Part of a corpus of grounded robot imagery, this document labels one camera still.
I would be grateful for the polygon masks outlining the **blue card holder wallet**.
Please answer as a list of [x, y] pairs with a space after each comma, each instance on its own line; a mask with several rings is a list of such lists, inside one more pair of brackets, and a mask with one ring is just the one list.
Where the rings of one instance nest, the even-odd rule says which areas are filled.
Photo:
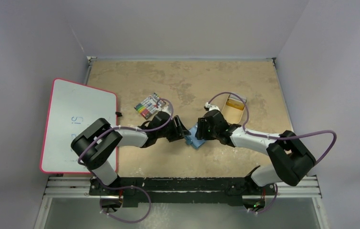
[[188, 130], [190, 132], [190, 135], [185, 136], [186, 144], [193, 147], [196, 150], [198, 150], [206, 142], [206, 140], [199, 140], [196, 138], [195, 135], [196, 135], [197, 127], [198, 124], [195, 124], [193, 127], [191, 127]]

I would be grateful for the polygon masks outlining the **beige oval card tray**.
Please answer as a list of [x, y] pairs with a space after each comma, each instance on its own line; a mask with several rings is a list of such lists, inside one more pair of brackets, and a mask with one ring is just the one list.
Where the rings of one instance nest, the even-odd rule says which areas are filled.
[[226, 121], [230, 124], [239, 124], [242, 120], [244, 110], [238, 110], [229, 106], [226, 106], [226, 104], [223, 106], [223, 109], [221, 110], [222, 115], [226, 119]]

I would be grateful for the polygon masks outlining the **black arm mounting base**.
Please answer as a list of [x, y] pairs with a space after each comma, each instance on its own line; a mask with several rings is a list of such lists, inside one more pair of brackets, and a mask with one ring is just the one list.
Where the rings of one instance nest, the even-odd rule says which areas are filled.
[[274, 185], [256, 187], [245, 177], [120, 177], [108, 187], [92, 178], [89, 188], [91, 196], [122, 198], [126, 208], [148, 202], [261, 208], [274, 194]]

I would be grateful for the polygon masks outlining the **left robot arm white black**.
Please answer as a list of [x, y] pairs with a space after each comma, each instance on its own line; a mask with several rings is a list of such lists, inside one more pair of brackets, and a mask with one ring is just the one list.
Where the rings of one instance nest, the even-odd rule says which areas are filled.
[[111, 126], [106, 119], [99, 118], [72, 140], [71, 149], [78, 156], [78, 163], [101, 181], [101, 189], [107, 195], [114, 195], [119, 191], [120, 182], [108, 159], [116, 148], [146, 148], [159, 138], [173, 142], [190, 134], [179, 116], [165, 111], [159, 111], [152, 120], [136, 127]]

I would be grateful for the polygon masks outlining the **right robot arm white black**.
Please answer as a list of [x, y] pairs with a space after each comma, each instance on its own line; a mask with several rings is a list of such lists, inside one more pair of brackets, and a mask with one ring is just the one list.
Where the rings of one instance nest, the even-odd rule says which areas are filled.
[[251, 149], [269, 157], [269, 165], [258, 166], [246, 176], [245, 187], [251, 194], [277, 182], [296, 186], [316, 163], [312, 153], [292, 131], [282, 134], [246, 132], [239, 124], [229, 124], [218, 110], [211, 110], [198, 119], [195, 136], [199, 140], [218, 140], [226, 146]]

